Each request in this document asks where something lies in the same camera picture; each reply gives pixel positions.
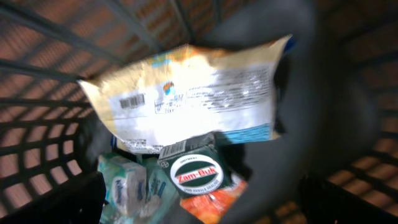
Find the teal white tissue packet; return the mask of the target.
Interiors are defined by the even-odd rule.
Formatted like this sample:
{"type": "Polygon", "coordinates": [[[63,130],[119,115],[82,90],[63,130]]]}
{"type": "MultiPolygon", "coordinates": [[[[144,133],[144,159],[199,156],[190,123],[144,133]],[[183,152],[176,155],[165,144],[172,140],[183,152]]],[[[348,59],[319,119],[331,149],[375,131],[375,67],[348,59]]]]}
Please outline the teal white tissue packet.
{"type": "Polygon", "coordinates": [[[139,213],[140,223],[163,223],[178,198],[178,192],[157,164],[156,157],[144,159],[142,164],[147,169],[147,193],[146,203],[139,213]]]}

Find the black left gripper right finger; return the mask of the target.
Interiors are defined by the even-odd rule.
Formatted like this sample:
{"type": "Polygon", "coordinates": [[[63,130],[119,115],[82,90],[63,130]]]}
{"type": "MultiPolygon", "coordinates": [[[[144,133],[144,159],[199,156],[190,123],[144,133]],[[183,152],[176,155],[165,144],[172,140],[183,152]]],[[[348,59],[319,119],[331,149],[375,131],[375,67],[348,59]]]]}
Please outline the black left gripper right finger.
{"type": "Polygon", "coordinates": [[[397,224],[397,217],[325,179],[302,178],[298,193],[309,224],[397,224]]]}

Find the green Zam-Buk ointment box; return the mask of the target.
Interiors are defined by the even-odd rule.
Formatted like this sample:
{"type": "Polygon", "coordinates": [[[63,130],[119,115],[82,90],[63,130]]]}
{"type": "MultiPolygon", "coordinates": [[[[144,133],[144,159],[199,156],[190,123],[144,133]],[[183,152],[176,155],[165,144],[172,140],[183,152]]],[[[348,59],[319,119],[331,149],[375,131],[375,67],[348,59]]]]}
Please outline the green Zam-Buk ointment box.
{"type": "Polygon", "coordinates": [[[210,194],[232,185],[228,166],[218,152],[213,133],[165,146],[157,163],[181,198],[210,194]]]}

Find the cream snack bag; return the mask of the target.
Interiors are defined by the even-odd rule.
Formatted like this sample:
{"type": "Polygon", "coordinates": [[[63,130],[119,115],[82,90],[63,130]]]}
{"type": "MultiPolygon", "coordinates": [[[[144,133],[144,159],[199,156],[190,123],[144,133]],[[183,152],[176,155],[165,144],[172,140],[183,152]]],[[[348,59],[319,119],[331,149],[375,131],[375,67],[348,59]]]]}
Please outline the cream snack bag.
{"type": "Polygon", "coordinates": [[[117,147],[158,154],[215,132],[223,144],[274,140],[274,75],[290,37],[246,50],[183,45],[80,86],[117,147]]]}

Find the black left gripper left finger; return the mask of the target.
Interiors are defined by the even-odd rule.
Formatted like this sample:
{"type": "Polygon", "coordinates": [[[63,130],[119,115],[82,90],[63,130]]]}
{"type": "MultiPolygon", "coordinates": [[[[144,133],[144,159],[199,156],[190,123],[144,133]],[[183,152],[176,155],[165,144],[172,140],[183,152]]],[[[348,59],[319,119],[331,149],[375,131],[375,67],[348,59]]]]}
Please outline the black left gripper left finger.
{"type": "Polygon", "coordinates": [[[106,187],[102,173],[93,172],[61,186],[55,192],[19,211],[6,215],[8,224],[98,224],[103,209],[106,187]]]}

